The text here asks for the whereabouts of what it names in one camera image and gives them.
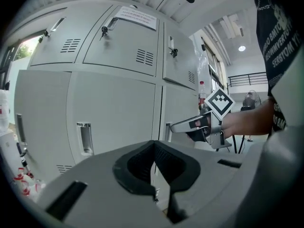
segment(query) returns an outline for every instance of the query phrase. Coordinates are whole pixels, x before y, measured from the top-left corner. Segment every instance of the water bottle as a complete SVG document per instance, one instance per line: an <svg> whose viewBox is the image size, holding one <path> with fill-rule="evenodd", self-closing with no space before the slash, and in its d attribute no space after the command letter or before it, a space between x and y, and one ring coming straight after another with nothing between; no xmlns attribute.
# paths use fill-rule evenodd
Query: water bottle
<svg viewBox="0 0 304 228"><path fill-rule="evenodd" d="M204 85L204 81L200 81L199 83L199 105L204 104L206 100L206 88Z"/></svg>

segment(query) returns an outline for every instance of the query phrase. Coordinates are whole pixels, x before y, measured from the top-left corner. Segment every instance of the gray metal locker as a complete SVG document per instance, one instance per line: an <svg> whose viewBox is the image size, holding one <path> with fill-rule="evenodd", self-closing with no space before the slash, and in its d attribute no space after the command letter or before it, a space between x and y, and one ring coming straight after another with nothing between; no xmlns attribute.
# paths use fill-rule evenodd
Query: gray metal locker
<svg viewBox="0 0 304 228"><path fill-rule="evenodd" d="M73 72L67 129L76 163L93 154L152 139L155 85L112 75Z"/></svg>
<svg viewBox="0 0 304 228"><path fill-rule="evenodd" d="M109 34L102 37L102 26L86 54L84 63L124 68L156 75L159 20L156 31L123 19L115 21L118 6L103 24Z"/></svg>
<svg viewBox="0 0 304 228"><path fill-rule="evenodd" d="M67 137L67 89L71 73L21 70L15 90L20 146L35 178L50 182L75 165Z"/></svg>
<svg viewBox="0 0 304 228"><path fill-rule="evenodd" d="M176 144L194 147L194 142L185 133L171 133L170 124L178 123L199 114L198 96L189 90L180 90L173 86L164 86L162 91L161 134L160 140L170 140Z"/></svg>
<svg viewBox="0 0 304 228"><path fill-rule="evenodd" d="M44 36L37 46L31 66L74 63L86 36L110 7L109 3L96 2L69 6L62 13L62 18L48 28L50 37Z"/></svg>
<svg viewBox="0 0 304 228"><path fill-rule="evenodd" d="M196 57L192 41L175 26L165 23L163 79L197 90ZM171 54L177 49L177 55Z"/></svg>

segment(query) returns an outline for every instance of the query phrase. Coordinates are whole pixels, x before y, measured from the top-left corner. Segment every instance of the person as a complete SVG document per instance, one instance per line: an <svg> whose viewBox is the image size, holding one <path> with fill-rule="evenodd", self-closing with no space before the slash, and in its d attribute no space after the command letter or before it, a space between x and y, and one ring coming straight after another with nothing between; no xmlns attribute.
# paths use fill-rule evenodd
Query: person
<svg viewBox="0 0 304 228"><path fill-rule="evenodd" d="M250 111L227 114L222 122L225 137L232 135L264 135L286 126L271 90L295 58L303 40L303 26L296 11L301 0L255 0L256 35L264 57L269 99Z"/></svg>
<svg viewBox="0 0 304 228"><path fill-rule="evenodd" d="M241 108L241 111L249 111L249 110L254 110L256 108L256 101L252 99L252 93L249 92L246 95L246 98L243 101L243 107ZM251 135L248 136L247 138L248 142L252 142L253 140L251 139Z"/></svg>

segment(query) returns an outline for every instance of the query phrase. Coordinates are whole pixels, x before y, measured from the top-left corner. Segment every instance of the locker vent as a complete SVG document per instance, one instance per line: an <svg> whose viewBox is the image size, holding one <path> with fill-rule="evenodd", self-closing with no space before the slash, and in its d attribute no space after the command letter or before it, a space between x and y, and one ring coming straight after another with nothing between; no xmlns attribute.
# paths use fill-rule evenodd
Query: locker vent
<svg viewBox="0 0 304 228"><path fill-rule="evenodd" d="M136 62L153 66L153 53L137 49Z"/></svg>
<svg viewBox="0 0 304 228"><path fill-rule="evenodd" d="M72 168L71 165L56 165L56 166L60 174L65 173L66 171Z"/></svg>
<svg viewBox="0 0 304 228"><path fill-rule="evenodd" d="M80 39L67 39L60 52L75 52L79 43Z"/></svg>
<svg viewBox="0 0 304 228"><path fill-rule="evenodd" d="M195 76L190 71L188 72L189 81L195 84Z"/></svg>

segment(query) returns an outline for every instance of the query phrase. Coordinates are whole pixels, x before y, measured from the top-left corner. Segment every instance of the black t-shirt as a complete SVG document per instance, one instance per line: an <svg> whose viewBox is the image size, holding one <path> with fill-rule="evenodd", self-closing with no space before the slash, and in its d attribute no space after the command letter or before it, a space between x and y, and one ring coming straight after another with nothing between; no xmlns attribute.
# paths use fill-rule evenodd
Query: black t-shirt
<svg viewBox="0 0 304 228"><path fill-rule="evenodd" d="M302 43L293 21L276 0L255 0L257 8L256 35L264 57L268 79L268 96L292 63ZM286 126L284 116L277 103L274 104L272 131Z"/></svg>

